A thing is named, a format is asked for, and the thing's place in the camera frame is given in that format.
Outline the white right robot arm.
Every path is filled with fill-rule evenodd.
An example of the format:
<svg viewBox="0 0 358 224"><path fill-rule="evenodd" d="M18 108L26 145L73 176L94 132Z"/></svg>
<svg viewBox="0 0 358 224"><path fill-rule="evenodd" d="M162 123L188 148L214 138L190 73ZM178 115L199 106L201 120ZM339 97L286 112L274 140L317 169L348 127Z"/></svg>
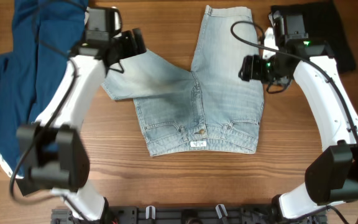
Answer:
<svg viewBox="0 0 358 224"><path fill-rule="evenodd" d="M358 115L341 83L334 53L324 39L309 37L302 14L273 12L257 47L262 55L243 60L239 78L285 91L302 89L321 138L322 154L306 169L305 181L273 198L270 223L302 222L343 203L358 201Z"/></svg>

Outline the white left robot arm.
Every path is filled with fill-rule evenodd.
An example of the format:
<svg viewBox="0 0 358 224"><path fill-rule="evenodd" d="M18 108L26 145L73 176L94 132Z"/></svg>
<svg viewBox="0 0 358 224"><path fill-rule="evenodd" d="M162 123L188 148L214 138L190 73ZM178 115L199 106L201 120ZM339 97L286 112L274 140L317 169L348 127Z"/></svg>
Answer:
<svg viewBox="0 0 358 224"><path fill-rule="evenodd" d="M117 223L105 197L88 179L90 159L79 132L95 93L109 71L124 72L121 60L146 51L140 29L125 31L115 7L85 9L82 39L63 57L65 74L48 106L35 123L16 136L21 157L9 182L9 193L49 190L69 208L70 223Z"/></svg>

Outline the light blue denim shorts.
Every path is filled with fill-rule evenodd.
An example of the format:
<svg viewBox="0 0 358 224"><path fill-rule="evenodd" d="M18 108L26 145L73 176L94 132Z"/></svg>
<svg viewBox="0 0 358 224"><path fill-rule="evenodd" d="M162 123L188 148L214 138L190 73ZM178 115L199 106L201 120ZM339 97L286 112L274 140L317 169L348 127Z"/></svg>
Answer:
<svg viewBox="0 0 358 224"><path fill-rule="evenodd" d="M242 81L243 58L256 55L252 12L207 6L190 70L152 51L121 61L103 82L113 100L131 99L151 156L187 151L253 154L264 110L261 82Z"/></svg>

